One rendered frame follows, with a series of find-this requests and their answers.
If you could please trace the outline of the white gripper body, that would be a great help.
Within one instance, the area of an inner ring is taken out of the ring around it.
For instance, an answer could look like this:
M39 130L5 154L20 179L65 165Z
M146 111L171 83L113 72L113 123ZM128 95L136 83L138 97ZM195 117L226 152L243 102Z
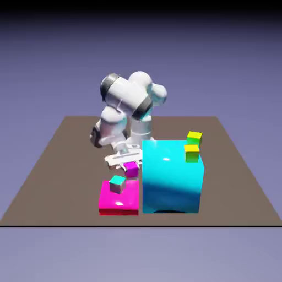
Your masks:
M139 161L142 163L143 155L141 149L129 149L127 153L116 153L113 155L106 156L105 162L109 167L120 169L119 164L124 164L132 161Z

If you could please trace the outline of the small magenta cube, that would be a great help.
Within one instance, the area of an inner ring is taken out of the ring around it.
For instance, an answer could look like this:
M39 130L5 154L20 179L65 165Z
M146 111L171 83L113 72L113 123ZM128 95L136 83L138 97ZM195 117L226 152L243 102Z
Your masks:
M124 163L123 165L125 168L124 174L127 178L135 178L138 176L139 168L135 161L127 162L127 163Z

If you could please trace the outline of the small cyan cube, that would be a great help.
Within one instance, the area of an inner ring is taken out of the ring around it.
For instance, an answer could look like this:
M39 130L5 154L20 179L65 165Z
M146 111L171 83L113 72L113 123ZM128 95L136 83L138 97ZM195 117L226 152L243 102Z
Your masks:
M126 178L118 175L114 175L109 181L110 191L113 193L121 194L126 185Z

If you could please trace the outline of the small yellow cube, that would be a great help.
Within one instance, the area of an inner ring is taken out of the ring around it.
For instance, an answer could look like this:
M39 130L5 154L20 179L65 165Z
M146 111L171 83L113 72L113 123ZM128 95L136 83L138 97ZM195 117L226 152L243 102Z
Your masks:
M195 144L184 145L185 161L187 163L198 163L199 161L199 146Z
M187 144L197 145L200 148L201 143L202 143L202 133L189 131L187 135Z

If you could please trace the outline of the large magenta box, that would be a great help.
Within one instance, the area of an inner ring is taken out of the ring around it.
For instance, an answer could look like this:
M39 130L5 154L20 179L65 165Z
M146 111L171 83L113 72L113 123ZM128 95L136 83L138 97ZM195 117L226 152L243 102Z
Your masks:
M135 215L139 214L139 181L126 180L121 194L110 191L109 180L104 180L99 199L100 215Z

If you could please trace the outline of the large cyan box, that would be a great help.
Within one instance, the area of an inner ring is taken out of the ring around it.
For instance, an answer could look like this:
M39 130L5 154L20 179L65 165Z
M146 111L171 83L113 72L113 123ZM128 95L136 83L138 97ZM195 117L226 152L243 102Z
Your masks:
M143 142L143 212L198 213L204 164L186 162L186 140Z

